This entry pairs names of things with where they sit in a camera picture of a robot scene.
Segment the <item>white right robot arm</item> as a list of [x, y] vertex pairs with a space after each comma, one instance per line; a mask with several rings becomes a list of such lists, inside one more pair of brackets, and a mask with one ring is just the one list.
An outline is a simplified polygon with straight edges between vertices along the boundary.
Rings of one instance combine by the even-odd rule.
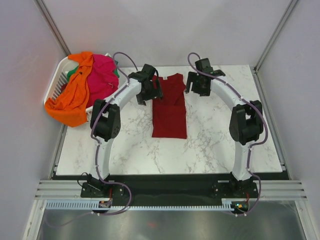
[[192, 91], [201, 97], [215, 93], [231, 110], [229, 133], [235, 142], [235, 158], [231, 174], [235, 178], [229, 191], [235, 197], [247, 191], [244, 181], [252, 177], [250, 159], [253, 145], [264, 131], [263, 110], [260, 101], [247, 101], [222, 77], [212, 78], [190, 71], [185, 92]]

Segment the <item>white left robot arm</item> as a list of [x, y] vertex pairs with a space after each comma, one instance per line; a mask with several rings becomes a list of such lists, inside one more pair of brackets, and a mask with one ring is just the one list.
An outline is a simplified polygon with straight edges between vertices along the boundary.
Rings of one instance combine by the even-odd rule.
[[121, 110], [134, 97], [139, 104], [146, 101], [161, 99], [163, 97], [159, 77], [146, 81], [150, 83], [150, 92], [146, 91], [144, 83], [131, 78], [124, 83], [113, 95], [104, 100], [95, 101], [91, 114], [91, 138], [96, 141], [94, 162], [90, 174], [98, 179], [92, 185], [92, 191], [99, 197], [106, 196], [110, 191], [110, 185], [104, 181], [109, 175], [109, 161], [114, 139], [121, 130]]

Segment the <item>dark red t shirt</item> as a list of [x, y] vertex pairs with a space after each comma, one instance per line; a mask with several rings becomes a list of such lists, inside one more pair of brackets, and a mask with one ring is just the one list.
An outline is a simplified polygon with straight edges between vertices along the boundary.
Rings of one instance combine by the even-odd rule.
[[184, 76], [160, 77], [163, 98], [152, 101], [153, 138], [187, 138]]

